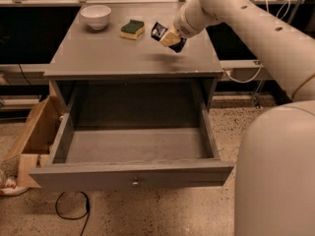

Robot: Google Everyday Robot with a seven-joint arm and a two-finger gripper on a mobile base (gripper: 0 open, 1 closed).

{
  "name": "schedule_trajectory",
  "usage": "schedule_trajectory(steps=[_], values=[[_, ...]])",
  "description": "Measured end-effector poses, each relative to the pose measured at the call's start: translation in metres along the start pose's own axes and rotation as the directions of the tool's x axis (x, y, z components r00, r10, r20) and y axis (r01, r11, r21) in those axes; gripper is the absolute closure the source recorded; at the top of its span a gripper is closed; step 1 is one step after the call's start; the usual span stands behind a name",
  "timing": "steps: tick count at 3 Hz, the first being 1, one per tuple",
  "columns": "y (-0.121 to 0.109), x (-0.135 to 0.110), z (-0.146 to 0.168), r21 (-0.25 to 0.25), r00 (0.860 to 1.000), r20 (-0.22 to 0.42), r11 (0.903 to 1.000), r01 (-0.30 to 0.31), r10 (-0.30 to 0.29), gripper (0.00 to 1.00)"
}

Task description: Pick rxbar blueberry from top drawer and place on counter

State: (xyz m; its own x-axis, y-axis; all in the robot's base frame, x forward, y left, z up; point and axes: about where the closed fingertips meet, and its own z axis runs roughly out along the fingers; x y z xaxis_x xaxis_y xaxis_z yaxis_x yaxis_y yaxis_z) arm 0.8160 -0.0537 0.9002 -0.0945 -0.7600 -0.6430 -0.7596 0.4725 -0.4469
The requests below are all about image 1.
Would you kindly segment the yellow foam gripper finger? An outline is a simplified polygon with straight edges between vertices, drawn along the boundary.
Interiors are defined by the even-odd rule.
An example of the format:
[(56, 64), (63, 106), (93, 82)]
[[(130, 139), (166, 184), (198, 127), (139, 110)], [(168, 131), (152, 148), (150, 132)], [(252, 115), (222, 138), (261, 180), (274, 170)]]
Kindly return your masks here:
[(163, 46), (168, 47), (168, 46), (172, 46), (172, 45), (179, 43), (180, 40), (181, 40), (181, 36), (180, 36), (179, 32), (177, 31), (177, 29), (170, 28), (162, 36), (162, 38), (160, 39), (159, 42)]

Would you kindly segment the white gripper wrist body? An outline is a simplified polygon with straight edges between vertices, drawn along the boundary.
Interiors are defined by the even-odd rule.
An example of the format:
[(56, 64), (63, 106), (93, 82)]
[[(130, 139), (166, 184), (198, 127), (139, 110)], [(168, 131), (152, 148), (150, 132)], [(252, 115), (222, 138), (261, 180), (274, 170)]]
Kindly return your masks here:
[(219, 25), (221, 20), (208, 14), (199, 0), (189, 0), (177, 12), (173, 26), (185, 38), (199, 34), (207, 27)]

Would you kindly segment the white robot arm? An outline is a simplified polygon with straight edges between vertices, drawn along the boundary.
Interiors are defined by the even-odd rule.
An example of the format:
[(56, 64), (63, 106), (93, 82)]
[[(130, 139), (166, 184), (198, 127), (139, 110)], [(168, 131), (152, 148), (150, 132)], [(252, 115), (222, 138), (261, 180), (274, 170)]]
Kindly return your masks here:
[(164, 46), (227, 24), (295, 101), (315, 99), (315, 39), (251, 0), (189, 0), (160, 40)]

